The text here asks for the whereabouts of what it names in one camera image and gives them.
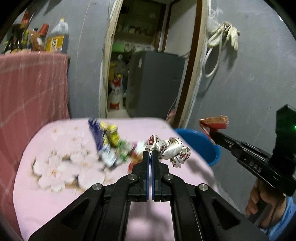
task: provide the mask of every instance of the blue sleeve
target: blue sleeve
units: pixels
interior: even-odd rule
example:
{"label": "blue sleeve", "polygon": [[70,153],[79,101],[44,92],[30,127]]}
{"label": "blue sleeve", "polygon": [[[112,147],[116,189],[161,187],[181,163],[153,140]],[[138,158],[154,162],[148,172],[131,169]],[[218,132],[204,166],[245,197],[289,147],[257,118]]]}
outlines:
{"label": "blue sleeve", "polygon": [[[287,197],[287,204],[285,212],[281,218],[281,220],[272,228],[270,228],[268,238],[270,241],[275,241],[281,232],[285,229],[285,227],[290,222],[291,218],[293,217],[296,211],[296,205],[293,203],[292,197]],[[268,229],[261,229],[265,234],[267,233]]]}

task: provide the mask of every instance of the blue plastic basin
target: blue plastic basin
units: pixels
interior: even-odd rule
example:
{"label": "blue plastic basin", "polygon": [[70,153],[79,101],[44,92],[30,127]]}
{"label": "blue plastic basin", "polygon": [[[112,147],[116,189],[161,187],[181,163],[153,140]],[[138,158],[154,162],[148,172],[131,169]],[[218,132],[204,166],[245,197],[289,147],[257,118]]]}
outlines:
{"label": "blue plastic basin", "polygon": [[177,132],[209,166],[216,164],[221,156],[220,148],[214,145],[210,139],[202,132],[190,129],[175,129]]}

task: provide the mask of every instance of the pink checkered tablecloth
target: pink checkered tablecloth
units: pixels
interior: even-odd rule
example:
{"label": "pink checkered tablecloth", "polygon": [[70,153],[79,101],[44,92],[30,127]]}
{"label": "pink checkered tablecloth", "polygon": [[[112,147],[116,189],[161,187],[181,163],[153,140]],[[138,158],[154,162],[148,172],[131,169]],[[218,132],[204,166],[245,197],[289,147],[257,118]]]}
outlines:
{"label": "pink checkered tablecloth", "polygon": [[27,144],[47,123],[69,118],[67,55],[0,56],[0,208],[17,233],[12,201]]}

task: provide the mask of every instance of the silver bolt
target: silver bolt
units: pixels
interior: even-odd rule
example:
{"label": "silver bolt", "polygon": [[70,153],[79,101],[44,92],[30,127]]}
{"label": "silver bolt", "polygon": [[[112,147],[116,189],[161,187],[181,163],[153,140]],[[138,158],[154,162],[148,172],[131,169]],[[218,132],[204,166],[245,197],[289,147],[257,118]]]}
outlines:
{"label": "silver bolt", "polygon": [[173,178],[174,178],[174,175],[173,174],[170,174],[170,173],[165,174],[165,179],[166,180],[172,180]]}
{"label": "silver bolt", "polygon": [[130,175],[128,175],[128,179],[129,179],[129,180],[136,180],[137,177],[138,177],[138,176],[137,176],[136,174],[133,174],[133,173],[130,174]]}
{"label": "silver bolt", "polygon": [[209,187],[207,186],[207,184],[200,184],[200,190],[206,191],[208,189],[209,189]]}
{"label": "silver bolt", "polygon": [[92,185],[92,188],[95,190],[95,191],[98,191],[102,188],[102,184],[99,184],[99,183],[96,183],[96,184],[93,184]]}

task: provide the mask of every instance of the gray refrigerator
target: gray refrigerator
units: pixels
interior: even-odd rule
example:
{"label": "gray refrigerator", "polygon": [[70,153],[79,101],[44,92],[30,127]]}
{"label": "gray refrigerator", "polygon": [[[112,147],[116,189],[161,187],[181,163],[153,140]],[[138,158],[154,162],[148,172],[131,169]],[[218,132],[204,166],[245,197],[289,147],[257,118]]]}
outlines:
{"label": "gray refrigerator", "polygon": [[174,54],[134,53],[126,90],[129,116],[165,120],[179,92],[184,62],[184,58]]}

